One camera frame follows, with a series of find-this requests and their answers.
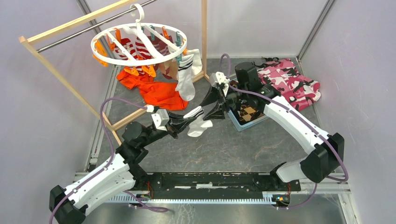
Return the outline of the white sock with black stripes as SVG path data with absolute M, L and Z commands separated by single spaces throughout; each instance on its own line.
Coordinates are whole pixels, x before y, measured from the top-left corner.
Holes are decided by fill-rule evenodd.
M 191 101 L 195 97 L 194 77 L 203 68 L 199 49 L 187 50 L 186 55 L 178 65 L 176 91 L 184 101 Z

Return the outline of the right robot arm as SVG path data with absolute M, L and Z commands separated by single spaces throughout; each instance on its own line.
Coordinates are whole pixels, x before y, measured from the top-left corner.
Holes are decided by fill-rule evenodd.
M 240 63 L 236 65 L 235 72 L 236 86 L 223 72 L 211 74 L 211 88 L 201 105 L 216 105 L 204 116 L 204 120 L 223 119 L 232 105 L 245 100 L 285 129 L 307 156 L 274 168 L 275 175 L 269 181 L 273 189 L 282 190 L 289 182 L 305 178 L 314 183 L 320 183 L 325 178 L 340 181 L 330 175 L 338 167 L 345 175 L 342 181 L 348 180 L 343 162 L 345 140 L 339 133 L 329 134 L 302 116 L 273 85 L 260 81 L 253 63 Z

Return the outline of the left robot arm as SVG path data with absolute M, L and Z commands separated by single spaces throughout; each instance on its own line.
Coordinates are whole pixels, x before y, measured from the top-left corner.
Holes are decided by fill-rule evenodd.
M 202 114 L 183 116 L 159 109 L 151 115 L 150 126 L 136 121 L 127 124 L 122 136 L 124 141 L 102 165 L 74 184 L 65 188 L 57 185 L 50 191 L 49 222 L 80 224 L 90 212 L 116 194 L 132 188 L 143 189 L 148 174 L 139 163 L 148 154 L 145 146 L 167 135 L 178 138 L 178 134 Z

